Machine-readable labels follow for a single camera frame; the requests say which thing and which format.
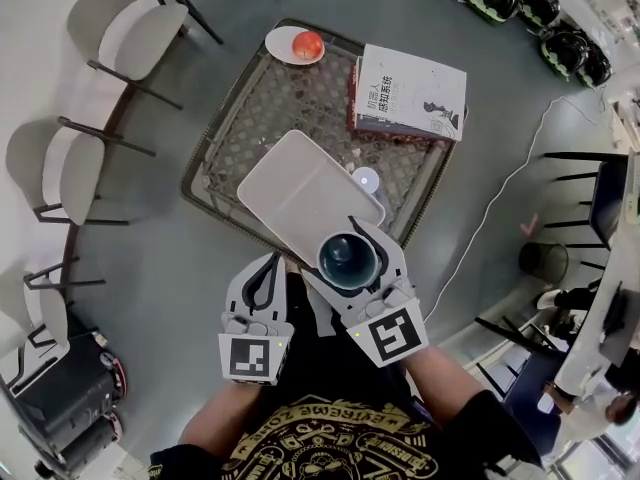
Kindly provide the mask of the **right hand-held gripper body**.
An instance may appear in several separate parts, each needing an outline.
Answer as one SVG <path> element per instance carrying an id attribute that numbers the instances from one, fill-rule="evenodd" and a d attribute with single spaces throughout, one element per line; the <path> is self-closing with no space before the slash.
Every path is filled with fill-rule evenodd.
<path id="1" fill-rule="evenodd" d="M 407 276 L 374 293 L 362 288 L 340 294 L 347 336 L 377 366 L 398 362 L 428 345 L 420 301 Z"/>

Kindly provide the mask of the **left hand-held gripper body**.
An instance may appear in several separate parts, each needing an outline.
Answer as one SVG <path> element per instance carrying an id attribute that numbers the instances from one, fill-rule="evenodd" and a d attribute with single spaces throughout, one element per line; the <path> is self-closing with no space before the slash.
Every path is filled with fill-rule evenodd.
<path id="1" fill-rule="evenodd" d="M 236 383 L 276 385 L 294 327 L 230 312 L 223 314 L 222 322 L 224 331 L 218 340 L 223 377 Z"/>

